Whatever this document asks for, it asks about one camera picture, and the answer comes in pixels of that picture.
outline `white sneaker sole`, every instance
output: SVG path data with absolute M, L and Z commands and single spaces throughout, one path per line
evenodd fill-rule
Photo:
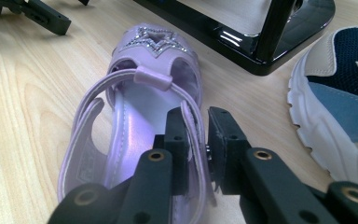
M 358 148 L 310 89 L 304 74 L 307 55 L 296 64 L 289 81 L 292 122 L 299 125 L 298 136 L 312 149 L 312 158 L 335 180 L 358 183 Z

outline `brass insert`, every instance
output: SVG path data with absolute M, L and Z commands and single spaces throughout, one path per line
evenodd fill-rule
M 272 155 L 269 154 L 267 151 L 263 151 L 263 150 L 258 150 L 254 152 L 254 155 L 256 158 L 262 161 L 269 161 L 272 159 Z
M 164 160 L 164 154 L 161 152 L 151 152 L 149 153 L 148 158 L 151 161 L 162 161 Z
M 78 206 L 86 206 L 97 201 L 99 193 L 94 189 L 83 189 L 80 191 L 74 199 L 74 202 Z
M 342 193 L 347 197 L 349 200 L 353 201 L 354 203 L 358 203 L 358 189 L 354 187 L 342 187 Z

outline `sneaker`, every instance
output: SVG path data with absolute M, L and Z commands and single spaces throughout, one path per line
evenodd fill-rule
M 324 36 L 296 64 L 290 115 L 335 180 L 358 183 L 358 27 Z

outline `sneaker upper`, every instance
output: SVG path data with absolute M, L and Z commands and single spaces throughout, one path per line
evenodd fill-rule
M 358 27 L 321 39 L 309 52 L 305 74 L 312 92 L 358 147 Z

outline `navy blue mesh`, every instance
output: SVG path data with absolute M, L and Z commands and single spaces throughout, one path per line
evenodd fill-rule
M 358 28 L 338 32 L 334 39 L 337 71 L 331 77 L 309 76 L 311 82 L 358 95 Z

